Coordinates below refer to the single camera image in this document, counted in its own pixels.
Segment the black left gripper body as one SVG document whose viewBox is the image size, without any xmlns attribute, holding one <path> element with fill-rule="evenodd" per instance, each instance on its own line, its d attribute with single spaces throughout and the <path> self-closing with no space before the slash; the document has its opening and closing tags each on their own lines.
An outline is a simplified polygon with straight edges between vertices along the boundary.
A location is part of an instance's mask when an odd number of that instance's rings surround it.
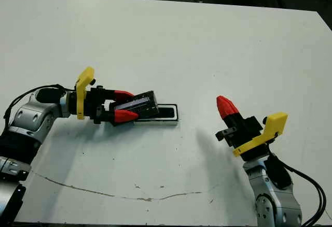
<svg viewBox="0 0 332 227">
<path fill-rule="evenodd" d="M 83 100 L 82 116 L 88 117 L 94 124 L 101 123 L 101 119 L 97 116 L 97 114 L 102 112 L 102 107 L 104 105 L 104 98 L 102 97 L 103 90 L 103 86 L 91 88 L 90 91 L 86 91 L 85 98 Z M 76 92 L 68 91 L 66 105 L 70 114 L 78 116 Z"/>
</svg>

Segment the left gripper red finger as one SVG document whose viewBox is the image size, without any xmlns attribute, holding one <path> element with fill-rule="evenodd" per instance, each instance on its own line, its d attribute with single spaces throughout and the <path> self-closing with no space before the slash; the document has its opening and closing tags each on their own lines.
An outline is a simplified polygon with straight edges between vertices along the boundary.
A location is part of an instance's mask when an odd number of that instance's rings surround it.
<svg viewBox="0 0 332 227">
<path fill-rule="evenodd" d="M 123 90 L 105 90 L 103 93 L 106 100 L 112 101 L 124 101 L 134 97 L 132 93 Z"/>
<path fill-rule="evenodd" d="M 106 111 L 103 121 L 111 123 L 113 126 L 118 126 L 136 120 L 139 115 L 129 110 L 112 110 Z"/>
</svg>

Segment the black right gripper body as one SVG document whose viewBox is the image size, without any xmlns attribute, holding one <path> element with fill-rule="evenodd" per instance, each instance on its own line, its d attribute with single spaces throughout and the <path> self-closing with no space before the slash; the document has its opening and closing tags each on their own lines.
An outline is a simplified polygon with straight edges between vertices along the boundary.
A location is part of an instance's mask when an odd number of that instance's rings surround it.
<svg viewBox="0 0 332 227">
<path fill-rule="evenodd" d="M 225 140 L 229 147 L 234 149 L 261 135 L 263 129 L 254 116 L 244 119 L 242 116 L 226 116 L 223 118 L 227 129 L 215 134 L 218 141 Z M 250 161 L 257 157 L 267 155 L 265 143 L 241 154 L 243 161 Z"/>
</svg>

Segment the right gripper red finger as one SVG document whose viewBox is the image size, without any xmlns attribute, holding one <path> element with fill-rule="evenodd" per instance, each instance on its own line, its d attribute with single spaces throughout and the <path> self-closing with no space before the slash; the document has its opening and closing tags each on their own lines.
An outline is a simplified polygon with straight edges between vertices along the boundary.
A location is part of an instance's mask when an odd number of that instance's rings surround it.
<svg viewBox="0 0 332 227">
<path fill-rule="evenodd" d="M 228 128 L 244 128 L 244 119 L 233 102 L 220 96 L 220 116 Z"/>
<path fill-rule="evenodd" d="M 218 96 L 216 98 L 216 104 L 218 112 L 226 126 L 228 128 L 234 127 L 238 109 L 233 102 L 224 96 Z"/>
</svg>

